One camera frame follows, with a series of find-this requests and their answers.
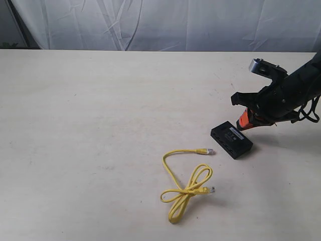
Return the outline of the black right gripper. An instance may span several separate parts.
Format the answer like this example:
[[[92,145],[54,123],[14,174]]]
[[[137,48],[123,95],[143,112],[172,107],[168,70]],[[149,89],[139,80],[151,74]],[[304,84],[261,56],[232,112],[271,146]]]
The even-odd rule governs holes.
[[[272,126],[278,122],[298,122],[299,113],[294,110],[297,106],[287,94],[299,89],[291,82],[299,70],[300,68],[288,75],[285,69],[272,64],[270,75],[266,77],[271,79],[269,86],[263,87],[259,92],[234,93],[231,96],[232,104],[246,107],[236,122],[237,129],[244,131]]]

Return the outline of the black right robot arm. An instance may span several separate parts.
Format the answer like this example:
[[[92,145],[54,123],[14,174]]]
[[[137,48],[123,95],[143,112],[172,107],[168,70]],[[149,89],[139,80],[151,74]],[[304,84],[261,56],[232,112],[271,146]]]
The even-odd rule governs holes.
[[[233,105],[246,107],[236,122],[238,130],[304,119],[319,122],[315,109],[320,100],[320,52],[291,74],[259,58],[252,60],[249,70],[271,79],[271,84],[259,92],[232,95]]]

